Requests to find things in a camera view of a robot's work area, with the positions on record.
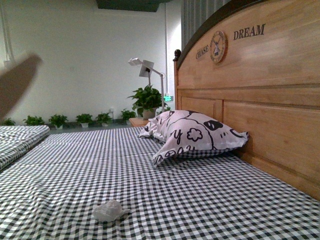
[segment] ceiling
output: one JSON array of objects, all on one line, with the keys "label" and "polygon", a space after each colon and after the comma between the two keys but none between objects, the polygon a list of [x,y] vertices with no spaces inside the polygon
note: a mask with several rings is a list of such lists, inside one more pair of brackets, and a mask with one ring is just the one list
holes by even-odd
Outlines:
[{"label": "ceiling", "polygon": [[96,0],[99,9],[156,12],[160,3],[172,0]]}]

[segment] mattress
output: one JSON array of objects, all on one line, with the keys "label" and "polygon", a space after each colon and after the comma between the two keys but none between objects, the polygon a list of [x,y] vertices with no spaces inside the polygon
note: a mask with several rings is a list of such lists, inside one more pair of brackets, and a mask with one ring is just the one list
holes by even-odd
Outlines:
[{"label": "mattress", "polygon": [[39,126],[0,126],[0,171],[47,136],[50,128]]},{"label": "mattress", "polygon": [[[54,134],[0,173],[0,239],[319,239],[320,203],[231,153],[165,160],[142,127]],[[121,219],[97,222],[117,200]]]}]

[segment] curtain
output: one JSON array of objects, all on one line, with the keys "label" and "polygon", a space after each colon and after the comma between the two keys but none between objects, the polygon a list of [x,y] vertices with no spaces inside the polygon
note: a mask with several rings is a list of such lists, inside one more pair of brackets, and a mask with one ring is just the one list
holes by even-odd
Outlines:
[{"label": "curtain", "polygon": [[185,48],[197,29],[230,0],[183,0],[181,6],[181,47]]}]

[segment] wooden headboard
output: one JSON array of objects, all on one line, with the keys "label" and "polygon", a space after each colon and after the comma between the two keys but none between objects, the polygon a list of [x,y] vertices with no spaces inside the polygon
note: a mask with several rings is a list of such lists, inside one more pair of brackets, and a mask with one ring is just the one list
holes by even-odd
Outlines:
[{"label": "wooden headboard", "polygon": [[[176,109],[250,140],[241,159],[320,200],[320,1],[232,0],[175,60]],[[215,58],[217,32],[227,44]]]}]

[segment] potted plant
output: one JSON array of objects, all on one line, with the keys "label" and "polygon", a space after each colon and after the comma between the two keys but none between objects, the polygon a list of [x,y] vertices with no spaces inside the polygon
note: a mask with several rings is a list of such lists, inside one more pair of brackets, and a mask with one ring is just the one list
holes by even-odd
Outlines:
[{"label": "potted plant", "polygon": [[26,119],[23,119],[23,121],[26,123],[27,126],[38,126],[38,125],[44,125],[45,121],[43,121],[42,117],[37,116],[29,116]]},{"label": "potted plant", "polygon": [[126,122],[127,125],[131,125],[129,119],[135,118],[137,116],[136,112],[130,111],[130,110],[126,110],[126,108],[123,109],[123,111],[121,111],[121,113],[122,113],[121,117]]},{"label": "potted plant", "polygon": [[145,88],[138,88],[133,91],[135,95],[128,98],[136,99],[133,104],[133,110],[137,109],[138,113],[142,111],[143,119],[151,119],[156,115],[156,109],[162,106],[161,93],[152,87],[147,85]]},{"label": "potted plant", "polygon": [[83,128],[87,128],[89,126],[89,124],[93,122],[91,117],[92,117],[92,115],[90,115],[88,113],[82,113],[82,114],[76,116],[76,122],[81,124],[81,126]]},{"label": "potted plant", "polygon": [[14,125],[16,125],[16,122],[13,121],[10,117],[9,118],[5,118],[1,122],[1,126],[14,126]]},{"label": "potted plant", "polygon": [[102,125],[102,127],[107,127],[112,120],[112,118],[109,116],[109,113],[100,113],[95,119]]},{"label": "potted plant", "polygon": [[[171,110],[171,107],[167,106],[167,107],[164,109],[164,111],[163,111],[163,112],[170,111],[170,110]],[[156,114],[157,114],[157,115],[162,114],[162,110],[161,110],[161,111],[159,111],[159,112],[157,112]]]},{"label": "potted plant", "polygon": [[63,125],[66,124],[66,121],[68,121],[68,118],[64,115],[55,114],[49,118],[49,122],[58,130],[63,128]]}]

